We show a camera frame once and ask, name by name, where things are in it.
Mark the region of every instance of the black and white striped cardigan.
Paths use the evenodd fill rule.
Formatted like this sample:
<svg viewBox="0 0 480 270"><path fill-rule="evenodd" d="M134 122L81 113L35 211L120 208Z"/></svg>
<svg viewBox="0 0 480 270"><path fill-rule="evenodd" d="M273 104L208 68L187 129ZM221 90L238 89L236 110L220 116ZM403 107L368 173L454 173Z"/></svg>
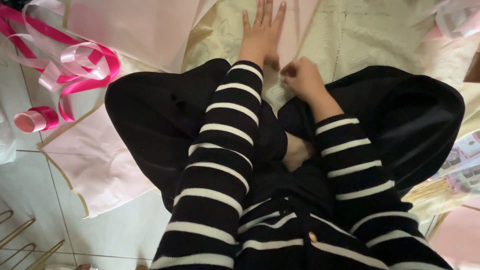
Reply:
<svg viewBox="0 0 480 270"><path fill-rule="evenodd" d="M301 219L273 199L242 207L262 86L262 70L239 61L213 94L151 269L450 269L347 115L316 125L339 222L311 213Z"/></svg>

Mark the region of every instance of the striped sleeve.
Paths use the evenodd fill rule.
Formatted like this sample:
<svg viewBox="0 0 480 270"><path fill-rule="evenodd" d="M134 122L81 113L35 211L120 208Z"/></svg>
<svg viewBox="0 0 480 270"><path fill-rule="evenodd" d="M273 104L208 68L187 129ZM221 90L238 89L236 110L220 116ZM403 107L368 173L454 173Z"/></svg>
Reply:
<svg viewBox="0 0 480 270"><path fill-rule="evenodd" d="M212 95L151 269L233 268L262 86L260 67L239 61Z"/></svg>
<svg viewBox="0 0 480 270"><path fill-rule="evenodd" d="M316 147L336 196L340 222L390 269L450 269L430 249L395 182L364 134L345 114L316 124Z"/></svg>

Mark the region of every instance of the button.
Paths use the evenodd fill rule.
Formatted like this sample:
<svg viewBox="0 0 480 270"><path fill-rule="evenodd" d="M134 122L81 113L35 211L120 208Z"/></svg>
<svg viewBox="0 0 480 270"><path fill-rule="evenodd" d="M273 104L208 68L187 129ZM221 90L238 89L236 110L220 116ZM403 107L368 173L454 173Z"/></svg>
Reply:
<svg viewBox="0 0 480 270"><path fill-rule="evenodd" d="M316 236L314 233L309 232L309 233L308 233L308 236L310 237L310 240L311 240L312 242L316 243L316 242L318 241L318 240L317 240L317 236Z"/></svg>

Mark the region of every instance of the hand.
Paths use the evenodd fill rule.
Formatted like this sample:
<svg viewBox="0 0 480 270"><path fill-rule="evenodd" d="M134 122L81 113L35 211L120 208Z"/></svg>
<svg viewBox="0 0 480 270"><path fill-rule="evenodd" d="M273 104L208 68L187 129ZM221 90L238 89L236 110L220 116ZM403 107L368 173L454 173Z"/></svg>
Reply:
<svg viewBox="0 0 480 270"><path fill-rule="evenodd" d="M287 3L283 1L272 22L273 0L258 0L257 15L252 27L248 12L243 11L243 40L238 60L252 61L261 68L267 63L276 71L280 71L277 47L286 10Z"/></svg>
<svg viewBox="0 0 480 270"><path fill-rule="evenodd" d="M280 72L282 81L293 88L301 100L308 103L316 123L343 113L342 108L327 92L317 66L309 59L302 57L286 65Z"/></svg>
<svg viewBox="0 0 480 270"><path fill-rule="evenodd" d="M306 57L290 62L280 72L282 82L288 84L307 103L324 96L326 92L317 65Z"/></svg>

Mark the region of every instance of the black pants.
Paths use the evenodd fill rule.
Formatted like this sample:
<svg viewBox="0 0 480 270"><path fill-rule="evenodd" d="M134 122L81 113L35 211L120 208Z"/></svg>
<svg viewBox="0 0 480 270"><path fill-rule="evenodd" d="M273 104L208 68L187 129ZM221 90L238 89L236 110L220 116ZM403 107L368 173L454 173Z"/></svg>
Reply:
<svg viewBox="0 0 480 270"><path fill-rule="evenodd" d="M108 87L107 112L142 172L162 192L169 211L188 148L203 124L211 94L229 69L227 61L214 59L183 74L129 74ZM393 67L368 67L326 87L345 113L358 117L403 194L440 168L465 111L462 97L452 87ZM254 177L262 177L264 184L251 187L247 199L255 203L275 189L294 189L302 196L324 198L317 203L330 209L332 196L321 159L308 160L293 173L280 162L287 149L284 131L306 140L314 136L306 103L290 100L277 120L262 102L259 120ZM280 178L291 181L279 184Z"/></svg>

